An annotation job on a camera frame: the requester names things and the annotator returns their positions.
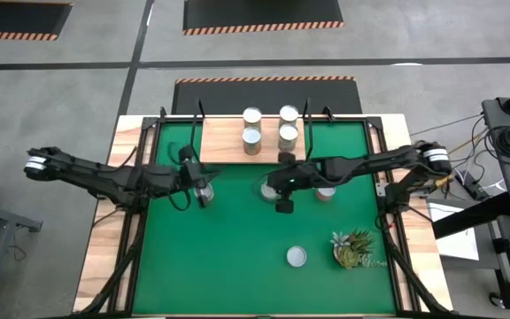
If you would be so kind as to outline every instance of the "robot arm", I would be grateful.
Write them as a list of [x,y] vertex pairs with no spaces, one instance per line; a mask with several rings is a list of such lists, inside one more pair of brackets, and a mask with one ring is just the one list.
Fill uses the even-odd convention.
[[428,180],[450,174],[452,168],[446,154],[446,149],[437,143],[420,142],[415,146],[401,146],[394,151],[354,159],[340,156],[315,158],[272,172],[268,175],[267,185],[281,196],[276,211],[289,214],[294,209],[290,200],[293,191],[336,187],[355,176],[411,168],[403,181],[385,189],[390,194],[386,205],[393,208],[398,202],[408,202],[410,194]]
[[131,206],[136,199],[160,198],[178,191],[204,188],[216,175],[205,172],[192,160],[186,147],[179,152],[181,165],[143,165],[140,167],[107,165],[76,158],[57,147],[31,149],[25,165],[27,177],[36,181],[60,180],[82,187],[96,197],[103,195],[113,204]]

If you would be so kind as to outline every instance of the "wooden table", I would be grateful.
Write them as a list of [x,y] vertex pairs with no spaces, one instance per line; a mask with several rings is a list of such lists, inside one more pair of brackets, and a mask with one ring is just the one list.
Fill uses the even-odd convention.
[[[352,114],[348,116],[381,117],[385,143],[389,150],[411,143],[408,135],[408,129],[406,127],[405,116],[403,114]],[[115,130],[108,165],[117,167],[128,157],[134,147],[138,145],[143,117],[145,116],[125,115],[120,117]],[[376,152],[379,152],[379,144],[374,143],[374,149]],[[151,141],[148,141],[148,145],[145,150],[144,157],[148,159],[149,152],[151,150]],[[406,175],[406,173],[407,170],[404,169],[396,169],[392,172],[395,181],[399,181]],[[383,174],[379,177],[381,181],[385,178]],[[424,199],[412,198],[409,205],[428,215],[428,209]],[[97,206],[95,218],[98,219],[110,213],[114,209],[115,207],[111,202],[100,201]],[[78,292],[76,293],[76,299],[73,305],[73,311],[84,309],[94,299],[96,294],[99,293],[107,279],[112,274],[120,243],[123,217],[122,212],[116,213],[100,222],[92,230],[89,238],[88,250],[86,252],[86,259],[84,261],[84,267],[78,285]],[[432,231],[430,223],[412,212],[404,212],[402,213],[402,217],[406,241],[408,243],[408,249],[415,273],[440,304],[448,309],[452,309],[452,302],[450,300],[444,271],[442,269],[442,263],[438,254],[434,232]],[[124,305],[128,273],[129,271],[127,270],[124,275],[124,279],[121,281],[120,296],[118,300],[119,309],[122,309]],[[411,309],[406,279],[400,269],[398,269],[398,281],[403,299],[403,308]]]

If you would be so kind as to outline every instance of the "orange and black striped edge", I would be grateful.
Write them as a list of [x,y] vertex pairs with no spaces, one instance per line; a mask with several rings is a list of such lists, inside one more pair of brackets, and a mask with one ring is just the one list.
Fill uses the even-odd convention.
[[274,23],[264,25],[250,26],[232,26],[232,27],[201,27],[189,28],[184,30],[184,35],[219,35],[240,32],[263,32],[263,31],[283,31],[283,30],[303,30],[315,28],[333,28],[343,27],[342,21],[322,21],[322,22],[300,22],[300,23]]
[[200,82],[257,82],[257,81],[354,81],[353,76],[253,76],[241,78],[189,78],[178,79],[178,83],[200,83]]
[[[0,3],[4,4],[16,4],[19,1],[0,1]],[[47,3],[47,2],[38,2],[38,1],[29,1],[23,4],[61,4],[61,5],[70,5],[73,3],[69,2],[56,2],[56,3]],[[38,33],[19,33],[19,32],[0,32],[0,40],[27,40],[27,41],[56,41],[58,39],[58,35],[54,34],[38,34]]]
[[56,41],[58,35],[0,32],[0,40]]

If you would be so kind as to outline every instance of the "metal can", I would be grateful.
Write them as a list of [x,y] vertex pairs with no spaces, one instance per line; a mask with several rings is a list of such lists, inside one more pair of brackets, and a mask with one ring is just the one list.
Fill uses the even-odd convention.
[[276,193],[274,188],[267,185],[267,182],[264,182],[261,185],[261,195],[263,195],[263,198],[268,201],[276,201],[276,199],[279,198],[279,194]]
[[281,107],[281,111],[279,111],[279,116],[281,119],[279,120],[279,127],[284,124],[297,124],[298,119],[298,109],[292,105],[285,105]]
[[243,110],[243,127],[256,128],[261,131],[261,110],[257,107],[248,107]]
[[297,146],[298,128],[292,124],[284,124],[279,128],[279,150],[291,152]]
[[213,187],[211,183],[208,183],[204,188],[195,188],[194,196],[196,198],[202,198],[204,205],[208,205],[213,199]]
[[316,189],[316,196],[321,201],[330,201],[336,194],[336,187]]
[[243,129],[243,150],[248,155],[255,155],[261,151],[261,132],[258,129]]

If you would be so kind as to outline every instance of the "concrete floor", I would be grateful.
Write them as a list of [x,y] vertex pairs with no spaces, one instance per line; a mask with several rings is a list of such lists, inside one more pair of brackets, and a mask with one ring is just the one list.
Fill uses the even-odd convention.
[[[340,0],[341,29],[188,37],[181,31],[182,4],[157,0],[141,61],[510,57],[510,0]],[[129,62],[144,6],[145,0],[75,0],[58,41],[0,41],[0,64]],[[0,71],[0,207],[44,220],[41,233],[18,234],[28,256],[9,258],[4,267],[0,318],[72,309],[96,201],[64,183],[28,180],[25,151],[56,145],[105,161],[127,75],[127,69]],[[510,96],[510,64],[140,69],[127,113],[170,110],[178,78],[263,75],[355,76],[364,113],[404,113],[412,133],[477,114],[485,98]],[[474,122],[413,140],[454,147],[468,139]],[[480,162],[487,168],[482,184],[501,178],[491,157]],[[510,311],[487,302],[497,290],[492,272],[445,273],[456,310],[510,318]]]

